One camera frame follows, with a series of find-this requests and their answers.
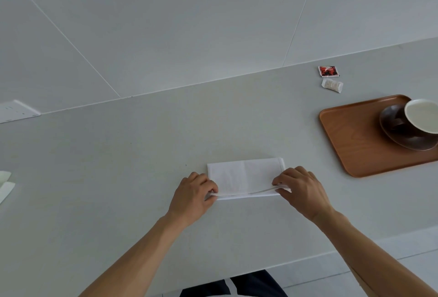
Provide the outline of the person's left hand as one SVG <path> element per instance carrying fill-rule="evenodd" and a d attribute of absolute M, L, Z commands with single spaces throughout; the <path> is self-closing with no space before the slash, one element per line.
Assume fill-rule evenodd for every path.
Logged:
<path fill-rule="evenodd" d="M 180 194 L 179 184 L 165 217 L 180 229 L 187 228 L 202 217 L 216 199 L 216 196 L 207 199 L 187 199 Z"/>

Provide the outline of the person's right hand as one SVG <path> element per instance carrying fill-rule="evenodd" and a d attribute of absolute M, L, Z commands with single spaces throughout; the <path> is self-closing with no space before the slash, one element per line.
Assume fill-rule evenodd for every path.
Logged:
<path fill-rule="evenodd" d="M 276 192 L 306 219 L 316 225 L 335 213 L 335 209 L 318 179 L 317 186 L 304 195 L 293 195 L 286 186 L 276 189 Z"/>

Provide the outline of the person's left forearm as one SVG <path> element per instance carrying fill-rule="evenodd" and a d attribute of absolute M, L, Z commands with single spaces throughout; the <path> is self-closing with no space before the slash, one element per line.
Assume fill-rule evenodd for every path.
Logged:
<path fill-rule="evenodd" d="M 178 236 L 188 227 L 182 216 L 167 213 L 79 297 L 144 297 Z"/>

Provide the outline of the person's right forearm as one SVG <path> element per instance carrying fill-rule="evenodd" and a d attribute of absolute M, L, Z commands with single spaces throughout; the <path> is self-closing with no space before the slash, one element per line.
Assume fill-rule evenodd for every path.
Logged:
<path fill-rule="evenodd" d="M 438 297 L 438 292 L 369 239 L 340 212 L 330 209 L 313 222 L 361 280 L 379 297 Z"/>

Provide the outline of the brown wooden tray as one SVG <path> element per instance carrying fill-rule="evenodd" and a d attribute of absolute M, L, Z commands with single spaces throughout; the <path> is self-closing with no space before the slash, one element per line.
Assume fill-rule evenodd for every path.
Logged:
<path fill-rule="evenodd" d="M 386 135 L 380 113 L 410 101 L 392 95 L 326 108 L 319 120 L 345 172 L 354 178 L 438 162 L 438 146 L 425 151 L 403 147 Z"/>

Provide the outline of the white sachet packet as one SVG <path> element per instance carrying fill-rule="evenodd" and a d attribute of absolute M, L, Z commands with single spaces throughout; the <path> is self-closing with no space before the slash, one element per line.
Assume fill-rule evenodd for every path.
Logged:
<path fill-rule="evenodd" d="M 324 89 L 334 91 L 336 93 L 341 93 L 343 89 L 343 83 L 329 78 L 324 78 L 322 80 L 321 86 Z"/>

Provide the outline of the person's dark trousers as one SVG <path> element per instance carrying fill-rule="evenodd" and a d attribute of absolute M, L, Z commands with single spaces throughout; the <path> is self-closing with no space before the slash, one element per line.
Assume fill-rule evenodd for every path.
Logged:
<path fill-rule="evenodd" d="M 288 297 L 267 270 L 260 270 L 230 278 L 238 296 Z M 232 297 L 224 279 L 183 289 L 179 297 Z"/>

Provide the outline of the dark brown saucer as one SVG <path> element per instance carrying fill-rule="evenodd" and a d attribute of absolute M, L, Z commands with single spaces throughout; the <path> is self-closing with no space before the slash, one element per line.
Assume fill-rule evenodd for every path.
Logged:
<path fill-rule="evenodd" d="M 379 115 L 383 132 L 398 145 L 414 151 L 427 151 L 438 146 L 438 134 L 430 134 L 413 126 L 405 116 L 405 104 L 384 108 Z"/>

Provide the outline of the dark cup with white inside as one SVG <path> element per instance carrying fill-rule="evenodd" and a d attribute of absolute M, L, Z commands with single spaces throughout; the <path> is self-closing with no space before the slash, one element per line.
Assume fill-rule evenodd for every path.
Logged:
<path fill-rule="evenodd" d="M 426 99 L 409 101 L 397 110 L 389 129 L 406 137 L 438 135 L 438 103 Z"/>

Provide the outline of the white wall socket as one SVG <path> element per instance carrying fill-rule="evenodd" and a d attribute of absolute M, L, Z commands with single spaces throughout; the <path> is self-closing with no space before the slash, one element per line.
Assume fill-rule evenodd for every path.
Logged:
<path fill-rule="evenodd" d="M 41 112 L 18 100 L 0 103 L 0 124 L 40 115 Z"/>

